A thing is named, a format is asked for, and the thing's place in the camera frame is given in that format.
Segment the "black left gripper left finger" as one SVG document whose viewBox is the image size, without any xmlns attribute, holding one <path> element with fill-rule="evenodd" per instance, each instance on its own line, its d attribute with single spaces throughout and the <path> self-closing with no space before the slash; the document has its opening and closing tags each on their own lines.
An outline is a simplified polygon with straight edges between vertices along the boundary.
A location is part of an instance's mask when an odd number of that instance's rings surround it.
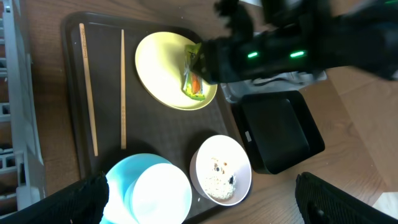
<svg viewBox="0 0 398 224">
<path fill-rule="evenodd" d="M 108 200 L 108 181 L 99 172 L 1 219 L 1 224 L 99 223 Z"/>
</svg>

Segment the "wooden chopstick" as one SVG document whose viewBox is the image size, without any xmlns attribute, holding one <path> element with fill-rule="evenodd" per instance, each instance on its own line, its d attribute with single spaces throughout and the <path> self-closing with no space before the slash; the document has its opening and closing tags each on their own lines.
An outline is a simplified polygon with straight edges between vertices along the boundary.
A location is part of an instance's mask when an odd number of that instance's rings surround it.
<svg viewBox="0 0 398 224">
<path fill-rule="evenodd" d="M 125 45 L 124 30 L 121 30 L 121 149 L 127 148 L 126 143 L 126 84 L 125 84 Z"/>
<path fill-rule="evenodd" d="M 97 142 L 97 135 L 96 135 L 95 109 L 94 109 L 92 87 L 91 87 L 90 66 L 89 66 L 89 62 L 88 62 L 88 51 L 87 51 L 87 44 L 86 44 L 85 26 L 83 23 L 79 23 L 79 31 L 80 31 L 80 40 L 81 40 L 81 51 L 82 51 L 82 57 L 83 57 L 83 69 L 84 69 L 84 76 L 85 76 L 86 98 L 87 98 L 88 113 L 89 113 L 89 119 L 90 119 L 91 138 L 92 138 L 94 156 L 98 156 L 98 142 Z"/>
</svg>

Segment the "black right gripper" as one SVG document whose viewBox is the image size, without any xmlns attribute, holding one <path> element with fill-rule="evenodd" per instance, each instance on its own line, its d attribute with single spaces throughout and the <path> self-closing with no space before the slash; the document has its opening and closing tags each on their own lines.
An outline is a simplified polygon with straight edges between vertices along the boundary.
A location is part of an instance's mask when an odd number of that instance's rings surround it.
<svg viewBox="0 0 398 224">
<path fill-rule="evenodd" d="M 318 27 L 330 17 L 329 1 L 263 0 L 264 20 L 274 26 L 254 34 L 252 18 L 239 1 L 215 3 L 226 18 L 228 37 L 205 40 L 198 52 L 198 74 L 210 84 L 273 77 L 316 67 Z"/>
</svg>

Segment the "leftover rice pile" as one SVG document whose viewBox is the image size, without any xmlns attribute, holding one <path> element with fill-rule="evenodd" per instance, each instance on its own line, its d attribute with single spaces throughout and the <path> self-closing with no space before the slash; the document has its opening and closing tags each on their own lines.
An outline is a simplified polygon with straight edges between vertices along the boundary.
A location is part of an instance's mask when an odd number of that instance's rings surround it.
<svg viewBox="0 0 398 224">
<path fill-rule="evenodd" d="M 235 173 L 226 161 L 212 157 L 206 168 L 203 190 L 216 200 L 229 200 L 235 191 Z"/>
</svg>

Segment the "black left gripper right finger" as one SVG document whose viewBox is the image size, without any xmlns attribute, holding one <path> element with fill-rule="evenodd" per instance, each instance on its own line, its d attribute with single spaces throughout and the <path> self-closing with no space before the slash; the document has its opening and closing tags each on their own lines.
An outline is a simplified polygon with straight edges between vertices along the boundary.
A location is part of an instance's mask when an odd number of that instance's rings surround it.
<svg viewBox="0 0 398 224">
<path fill-rule="evenodd" d="M 397 224 L 397 219 L 309 172 L 297 176 L 295 199 L 305 223 Z"/>
</svg>

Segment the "pink white bowl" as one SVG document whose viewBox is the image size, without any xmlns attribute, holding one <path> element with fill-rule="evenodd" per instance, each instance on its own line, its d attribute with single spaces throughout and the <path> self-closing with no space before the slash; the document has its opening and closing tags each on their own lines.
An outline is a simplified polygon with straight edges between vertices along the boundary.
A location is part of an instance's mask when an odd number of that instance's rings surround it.
<svg viewBox="0 0 398 224">
<path fill-rule="evenodd" d="M 206 139 L 190 161 L 195 190 L 218 205 L 242 202 L 252 183 L 252 168 L 246 151 L 233 138 L 214 135 Z"/>
</svg>

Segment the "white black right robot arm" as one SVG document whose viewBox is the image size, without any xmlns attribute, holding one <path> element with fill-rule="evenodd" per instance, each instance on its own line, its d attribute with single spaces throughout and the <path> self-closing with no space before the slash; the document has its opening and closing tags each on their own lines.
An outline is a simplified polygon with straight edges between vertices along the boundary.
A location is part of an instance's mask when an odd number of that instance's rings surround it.
<svg viewBox="0 0 398 224">
<path fill-rule="evenodd" d="M 394 80 L 397 72 L 397 2 L 370 1 L 334 16 L 323 0 L 263 0 L 272 31 L 254 33 L 251 16 L 237 1 L 215 4 L 227 18 L 228 37 L 201 43 L 192 70 L 210 84 L 272 78 L 286 72 L 318 75 L 352 66 Z"/>
</svg>

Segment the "green orange snack wrapper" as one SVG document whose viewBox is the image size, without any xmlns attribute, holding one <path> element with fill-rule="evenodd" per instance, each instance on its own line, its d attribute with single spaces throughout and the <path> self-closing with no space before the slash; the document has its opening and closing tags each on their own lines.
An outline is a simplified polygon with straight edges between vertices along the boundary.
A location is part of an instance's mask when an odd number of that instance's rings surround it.
<svg viewBox="0 0 398 224">
<path fill-rule="evenodd" d="M 203 101 L 205 95 L 203 93 L 203 80 L 198 75 L 191 71 L 191 64 L 193 59 L 196 57 L 201 43 L 195 45 L 186 45 L 184 48 L 185 62 L 184 62 L 184 83 L 182 91 L 191 99 L 197 101 Z"/>
</svg>

